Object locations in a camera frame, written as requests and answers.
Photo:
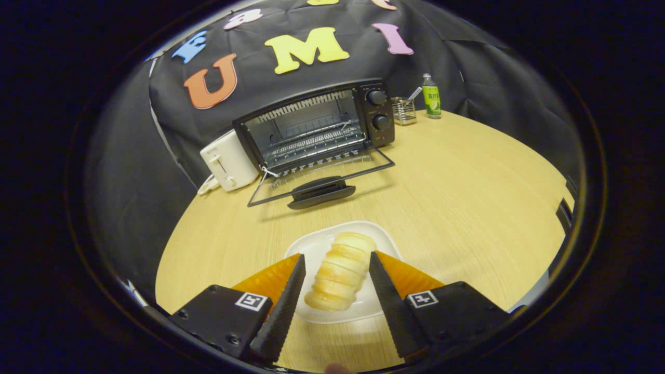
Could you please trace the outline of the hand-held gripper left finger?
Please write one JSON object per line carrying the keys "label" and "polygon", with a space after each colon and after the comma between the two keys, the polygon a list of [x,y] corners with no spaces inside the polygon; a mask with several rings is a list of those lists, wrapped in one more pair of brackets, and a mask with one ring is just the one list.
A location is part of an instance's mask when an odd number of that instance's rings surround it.
{"label": "hand-held gripper left finger", "polygon": [[233,287],[207,286],[169,321],[235,359],[273,364],[288,335],[305,275],[304,255],[292,255]]}

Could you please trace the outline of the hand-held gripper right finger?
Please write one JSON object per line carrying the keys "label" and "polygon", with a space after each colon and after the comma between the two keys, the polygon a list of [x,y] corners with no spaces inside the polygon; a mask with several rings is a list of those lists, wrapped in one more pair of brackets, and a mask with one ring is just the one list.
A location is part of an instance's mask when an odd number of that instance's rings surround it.
{"label": "hand-held gripper right finger", "polygon": [[443,284],[382,251],[369,274],[399,357],[445,360],[490,340],[511,315],[470,284]]}

